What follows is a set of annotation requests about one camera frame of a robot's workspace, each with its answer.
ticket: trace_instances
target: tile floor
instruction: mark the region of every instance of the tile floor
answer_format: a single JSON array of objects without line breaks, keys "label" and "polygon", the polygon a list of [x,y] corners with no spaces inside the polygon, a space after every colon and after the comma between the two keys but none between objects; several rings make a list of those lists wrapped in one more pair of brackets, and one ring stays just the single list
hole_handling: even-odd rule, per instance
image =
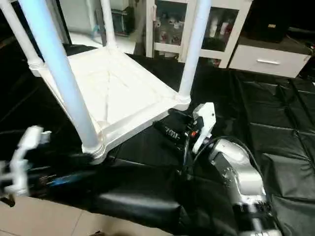
[{"label": "tile floor", "polygon": [[[90,36],[81,33],[70,32],[69,34],[73,44],[81,44],[96,48],[103,47],[100,36],[97,36],[94,39],[92,39]],[[120,50],[123,51],[124,53],[133,54],[134,49],[136,47],[136,36],[137,36],[136,32],[132,33],[129,37],[115,36],[117,45],[120,48]]]},{"label": "tile floor", "polygon": [[19,197],[13,208],[0,204],[0,236],[170,236],[160,229],[92,214],[70,206]]}]

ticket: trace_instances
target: white cabinet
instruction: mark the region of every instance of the white cabinet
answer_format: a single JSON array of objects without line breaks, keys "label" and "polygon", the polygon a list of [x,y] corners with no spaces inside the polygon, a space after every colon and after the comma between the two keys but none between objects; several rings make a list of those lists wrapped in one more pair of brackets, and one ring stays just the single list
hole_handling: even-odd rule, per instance
[{"label": "white cabinet", "polygon": [[147,0],[146,56],[177,54],[185,62],[196,0]]},{"label": "white cabinet", "polygon": [[[226,68],[252,0],[212,0],[200,53]],[[197,0],[147,0],[146,56],[178,54],[185,62]]]}]

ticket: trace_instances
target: black leather surface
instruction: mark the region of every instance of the black leather surface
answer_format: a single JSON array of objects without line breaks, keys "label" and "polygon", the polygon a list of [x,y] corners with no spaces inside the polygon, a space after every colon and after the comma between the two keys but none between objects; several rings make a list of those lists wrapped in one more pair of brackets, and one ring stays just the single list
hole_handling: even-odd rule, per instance
[{"label": "black leather surface", "polygon": [[[178,89],[182,64],[132,57]],[[79,152],[75,129],[22,58],[16,45],[0,50],[1,159],[11,158],[31,125],[53,131],[53,143],[59,149]],[[315,235],[314,98],[315,88],[308,82],[207,66],[198,67],[193,85],[189,111],[200,103],[214,102],[214,136],[236,136],[254,151],[285,236]],[[179,125],[172,117],[164,120]],[[112,150],[95,177],[68,190],[57,189],[50,199],[174,234],[235,235],[225,188],[206,155],[196,166],[196,178],[185,182],[177,175],[180,157],[170,147],[149,127]]]}]

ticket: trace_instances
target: bottle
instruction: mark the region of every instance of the bottle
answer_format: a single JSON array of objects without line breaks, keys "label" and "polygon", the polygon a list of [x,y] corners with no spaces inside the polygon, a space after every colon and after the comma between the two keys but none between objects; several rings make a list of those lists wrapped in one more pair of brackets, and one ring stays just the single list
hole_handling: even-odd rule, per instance
[{"label": "bottle", "polygon": [[214,38],[216,36],[216,32],[217,32],[217,29],[218,29],[218,21],[219,21],[218,18],[214,17],[212,22],[211,22],[210,35],[209,35],[210,38]]}]

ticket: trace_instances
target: white drawer unit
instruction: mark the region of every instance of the white drawer unit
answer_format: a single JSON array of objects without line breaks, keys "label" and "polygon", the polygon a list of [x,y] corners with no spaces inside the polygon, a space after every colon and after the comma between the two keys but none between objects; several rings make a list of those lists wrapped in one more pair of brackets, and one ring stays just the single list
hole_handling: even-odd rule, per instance
[{"label": "white drawer unit", "polygon": [[239,45],[229,68],[295,78],[311,56]]}]

